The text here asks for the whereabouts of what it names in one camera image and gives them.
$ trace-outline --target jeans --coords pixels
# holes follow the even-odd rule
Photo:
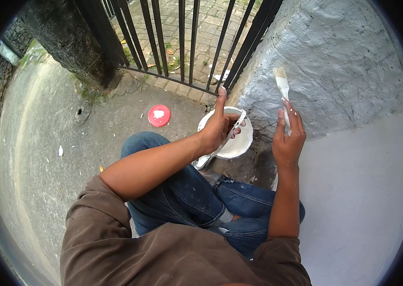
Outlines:
[[[141,132],[125,141],[121,157],[167,143],[170,141],[157,133]],[[251,259],[266,240],[274,197],[274,191],[217,173],[207,172],[205,178],[188,165],[127,204],[139,235],[167,222],[201,227],[222,235]],[[241,218],[232,221],[232,214]],[[300,222],[304,214],[300,202]]]

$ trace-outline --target concrete pillar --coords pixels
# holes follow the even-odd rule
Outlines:
[[[308,139],[362,127],[403,110],[399,54],[367,1],[286,0],[227,104],[249,111],[256,150],[270,148],[282,108],[272,68],[284,66]]]
[[[30,0],[19,17],[61,66],[85,83],[107,86],[115,67],[92,35],[74,1]]]

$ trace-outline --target left hand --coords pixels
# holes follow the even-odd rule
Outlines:
[[[219,148],[227,137],[228,132],[230,132],[235,122],[241,116],[238,113],[224,113],[226,100],[227,90],[221,87],[219,89],[219,97],[217,98],[214,114],[211,116],[208,124],[198,132],[203,155],[208,155]],[[243,120],[240,125],[244,127],[246,126],[246,122]],[[235,135],[240,133],[240,128],[235,129],[232,134],[232,139],[235,138]]]

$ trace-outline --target red lid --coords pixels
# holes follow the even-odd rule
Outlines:
[[[164,105],[156,105],[149,110],[147,118],[149,123],[155,127],[162,127],[170,121],[171,111]]]

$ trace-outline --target iron fence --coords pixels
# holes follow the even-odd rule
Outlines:
[[[140,41],[136,34],[135,24],[130,14],[129,4],[126,0],[102,0],[102,4],[100,4],[100,2],[97,0],[76,0],[76,3],[79,7],[79,10],[86,19],[88,25],[90,26],[97,41],[104,49],[108,58],[114,64],[116,64],[116,66],[124,69],[129,69],[165,78],[173,82],[178,82],[187,85],[189,87],[193,87],[201,91],[217,95],[219,87],[222,85],[223,82],[222,79],[224,78],[225,73],[227,71],[229,60],[232,58],[233,52],[239,43],[239,39],[241,37],[241,34],[244,30],[244,27],[246,25],[248,17],[250,16],[251,10],[256,0],[250,0],[247,5],[243,18],[239,25],[239,28],[236,32],[232,45],[229,49],[227,61],[222,69],[220,80],[215,85],[215,88],[210,87],[211,81],[217,65],[219,53],[221,51],[221,47],[225,38],[230,17],[232,15],[233,7],[235,5],[235,0],[229,0],[207,84],[201,84],[193,81],[195,44],[197,39],[197,30],[198,30],[197,28],[199,24],[199,9],[201,0],[193,0],[194,2],[194,10],[192,17],[193,29],[191,29],[191,38],[190,38],[188,77],[186,77],[187,71],[184,62],[185,61],[184,33],[185,33],[185,8],[186,8],[185,0],[178,1],[180,77],[176,77],[168,72],[168,63],[163,41],[163,31],[162,31],[162,21],[160,17],[159,1],[158,0],[139,0],[139,1],[141,4],[147,35],[149,37],[149,43],[155,61],[155,70],[148,68],[147,61],[143,54]],[[153,17],[154,17],[153,20],[156,30],[155,33],[157,35],[158,43],[156,43],[154,36],[153,23],[149,10],[149,1],[151,2],[152,5]],[[279,7],[281,6],[281,3],[282,0],[264,0],[260,5],[257,14],[252,20],[250,30],[246,35],[246,37],[244,38],[244,42],[239,49],[235,61],[233,62],[230,73],[228,74],[226,80],[223,82],[223,86],[227,89],[227,94],[231,92],[233,86],[238,81],[239,76],[241,75],[242,71],[247,65],[250,57],[252,56],[252,53],[257,48],[257,45],[260,43],[263,34],[273,21]],[[106,10],[106,13],[98,9],[99,4],[104,5],[105,9],[102,10]],[[113,31],[111,25],[105,24],[104,18],[106,18],[105,17],[106,15],[109,18],[114,17],[114,15],[117,17],[117,21],[119,23],[120,29],[122,30],[122,33],[124,35],[124,39],[130,50],[134,64],[131,64],[130,61],[127,59],[126,55],[124,54],[122,46],[120,45],[120,42],[118,41],[118,38],[115,35],[115,32]]]

